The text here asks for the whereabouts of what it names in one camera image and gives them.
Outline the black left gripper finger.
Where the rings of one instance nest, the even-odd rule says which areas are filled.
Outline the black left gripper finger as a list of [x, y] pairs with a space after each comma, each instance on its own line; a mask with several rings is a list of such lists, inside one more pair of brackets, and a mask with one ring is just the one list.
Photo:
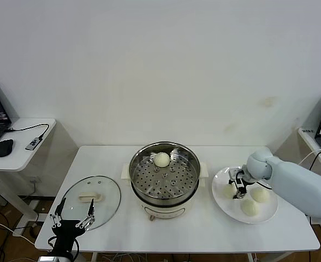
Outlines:
[[91, 200], [88, 213], [85, 219], [80, 221], [78, 224], [76, 224], [76, 228], [79, 229], [89, 229], [90, 226], [94, 223], [95, 218], [94, 218], [94, 199]]
[[62, 219], [61, 214], [64, 208], [65, 201], [66, 201], [66, 198], [63, 198], [61, 202], [57, 205], [54, 213], [50, 214], [50, 219], [52, 220], [52, 228], [61, 226], [61, 222], [60, 222]]

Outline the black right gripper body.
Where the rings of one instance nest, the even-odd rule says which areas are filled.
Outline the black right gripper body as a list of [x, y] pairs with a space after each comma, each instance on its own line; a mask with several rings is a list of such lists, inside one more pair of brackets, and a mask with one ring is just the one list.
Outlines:
[[243, 169], [237, 169], [235, 174], [235, 183], [237, 186], [247, 186], [250, 185], [248, 181], [245, 180], [246, 175]]

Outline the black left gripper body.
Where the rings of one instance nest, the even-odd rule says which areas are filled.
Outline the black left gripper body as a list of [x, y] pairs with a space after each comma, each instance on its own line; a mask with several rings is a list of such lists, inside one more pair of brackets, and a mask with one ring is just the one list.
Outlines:
[[78, 220], [61, 220], [59, 224], [52, 226], [52, 231], [56, 236], [53, 251], [71, 252], [75, 239], [85, 233], [83, 226], [76, 226]]

